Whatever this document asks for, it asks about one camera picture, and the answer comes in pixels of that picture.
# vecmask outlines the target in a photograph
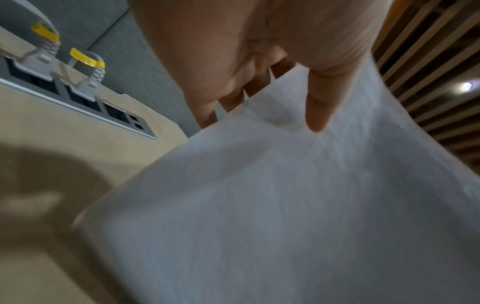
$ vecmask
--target wooden slat ceiling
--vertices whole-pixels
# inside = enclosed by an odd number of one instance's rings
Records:
[[[479,172],[480,1],[396,0],[372,53],[415,122]]]

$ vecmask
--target finger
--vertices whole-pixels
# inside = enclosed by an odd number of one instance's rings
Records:
[[[261,89],[270,84],[270,70],[268,68],[263,69],[260,73],[257,73],[252,80],[250,80],[243,89],[250,97],[258,93]]]
[[[291,58],[285,57],[276,64],[272,65],[270,69],[273,76],[277,79],[294,67],[295,62]]]
[[[227,96],[220,98],[218,102],[225,109],[225,111],[230,112],[244,102],[244,99],[244,91],[242,88],[239,88]]]
[[[209,125],[217,122],[215,114],[215,102],[199,102],[198,100],[185,97],[186,104],[190,109],[193,118],[201,129],[205,129]]]
[[[337,108],[350,94],[366,54],[343,68],[329,71],[310,70],[305,120],[314,132],[322,131]]]

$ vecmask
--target hand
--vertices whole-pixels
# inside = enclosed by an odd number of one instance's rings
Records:
[[[129,0],[153,51],[201,128],[299,62],[305,119],[325,128],[348,96],[390,0]]]

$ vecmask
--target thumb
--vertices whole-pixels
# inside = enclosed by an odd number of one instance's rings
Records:
[[[367,54],[368,52],[341,68],[310,70],[305,120],[312,131],[322,131],[349,96]]]

